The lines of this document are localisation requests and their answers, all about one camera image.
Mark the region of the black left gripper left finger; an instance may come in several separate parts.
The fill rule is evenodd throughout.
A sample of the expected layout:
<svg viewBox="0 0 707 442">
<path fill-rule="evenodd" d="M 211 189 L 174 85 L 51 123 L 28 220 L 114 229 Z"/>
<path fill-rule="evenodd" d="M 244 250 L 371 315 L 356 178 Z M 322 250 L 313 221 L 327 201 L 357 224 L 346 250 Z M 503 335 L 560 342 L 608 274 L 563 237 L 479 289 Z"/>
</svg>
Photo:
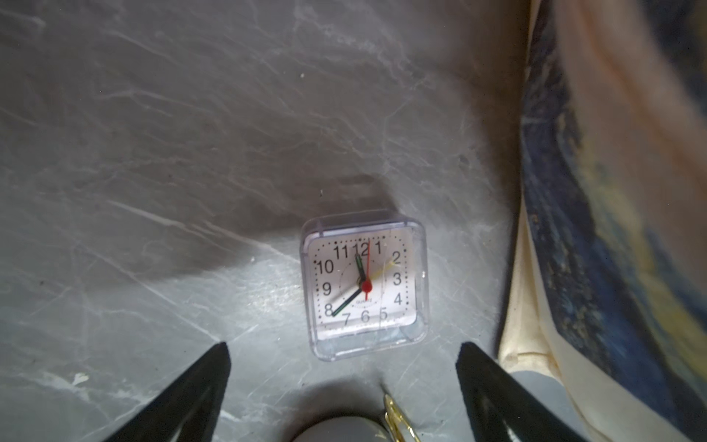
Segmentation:
<svg viewBox="0 0 707 442">
<path fill-rule="evenodd" d="M 228 345 L 213 345 L 108 440 L 212 440 L 230 371 Z"/>
</svg>

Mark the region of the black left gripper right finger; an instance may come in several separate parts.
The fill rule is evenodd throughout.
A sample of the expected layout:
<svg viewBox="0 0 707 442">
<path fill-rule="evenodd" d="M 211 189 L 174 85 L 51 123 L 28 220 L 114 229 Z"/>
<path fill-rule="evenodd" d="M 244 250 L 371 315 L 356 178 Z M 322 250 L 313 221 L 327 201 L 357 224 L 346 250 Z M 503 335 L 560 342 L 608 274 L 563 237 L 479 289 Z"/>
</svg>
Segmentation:
<svg viewBox="0 0 707 442">
<path fill-rule="evenodd" d="M 461 345 L 456 371 L 477 441 L 581 441 L 475 343 Z"/>
</svg>

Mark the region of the blue beige-face alarm clock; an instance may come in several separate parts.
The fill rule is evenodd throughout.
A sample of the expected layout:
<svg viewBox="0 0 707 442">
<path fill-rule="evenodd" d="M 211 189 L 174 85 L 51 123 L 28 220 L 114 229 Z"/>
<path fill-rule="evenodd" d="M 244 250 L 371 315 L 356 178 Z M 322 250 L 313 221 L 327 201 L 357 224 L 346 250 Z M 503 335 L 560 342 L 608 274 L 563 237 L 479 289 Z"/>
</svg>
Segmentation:
<svg viewBox="0 0 707 442">
<path fill-rule="evenodd" d="M 383 388 L 383 412 L 373 419 L 361 414 L 334 413 L 298 430 L 291 441 L 414 441 L 421 442 L 407 416 Z"/>
</svg>

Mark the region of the small black square clock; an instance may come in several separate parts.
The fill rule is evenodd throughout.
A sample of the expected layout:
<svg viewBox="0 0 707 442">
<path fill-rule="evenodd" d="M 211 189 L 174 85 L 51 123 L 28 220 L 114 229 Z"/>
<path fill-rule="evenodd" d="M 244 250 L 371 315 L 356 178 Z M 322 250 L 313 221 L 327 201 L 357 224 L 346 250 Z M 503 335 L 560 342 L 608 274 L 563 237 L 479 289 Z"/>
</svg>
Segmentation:
<svg viewBox="0 0 707 442">
<path fill-rule="evenodd" d="M 423 224 L 390 210 L 316 217 L 300 241 L 312 352 L 337 361 L 417 344 L 429 322 Z"/>
</svg>

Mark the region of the cream canvas bag blue print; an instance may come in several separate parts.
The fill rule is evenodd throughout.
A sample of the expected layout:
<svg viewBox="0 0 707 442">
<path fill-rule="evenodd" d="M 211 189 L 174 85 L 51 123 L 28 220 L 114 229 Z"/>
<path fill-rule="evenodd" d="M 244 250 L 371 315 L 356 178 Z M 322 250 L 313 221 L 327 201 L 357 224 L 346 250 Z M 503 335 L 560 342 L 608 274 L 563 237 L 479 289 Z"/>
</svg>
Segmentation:
<svg viewBox="0 0 707 442">
<path fill-rule="evenodd" d="M 535 1 L 509 372 L 594 441 L 706 438 L 706 5 Z"/>
</svg>

